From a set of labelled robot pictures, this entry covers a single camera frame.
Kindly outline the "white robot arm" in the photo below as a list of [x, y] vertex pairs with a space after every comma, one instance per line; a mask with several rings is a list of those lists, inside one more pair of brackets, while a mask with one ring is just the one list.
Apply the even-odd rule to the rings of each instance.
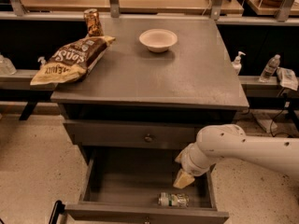
[[181, 165], [173, 187], [184, 189], [197, 176], [223, 159], [240, 159], [299, 178], [299, 139], [249, 136], [235, 124], [210, 125], [202, 128], [196, 140], [176, 157]]

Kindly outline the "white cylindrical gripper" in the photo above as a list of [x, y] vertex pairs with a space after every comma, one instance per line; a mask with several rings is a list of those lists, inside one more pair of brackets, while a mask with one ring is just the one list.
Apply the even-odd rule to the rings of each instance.
[[189, 144], [175, 158], [181, 163], [182, 169], [178, 171], [173, 187], [184, 189], [194, 182], [194, 176], [201, 176], [214, 165], [210, 159], [195, 143]]

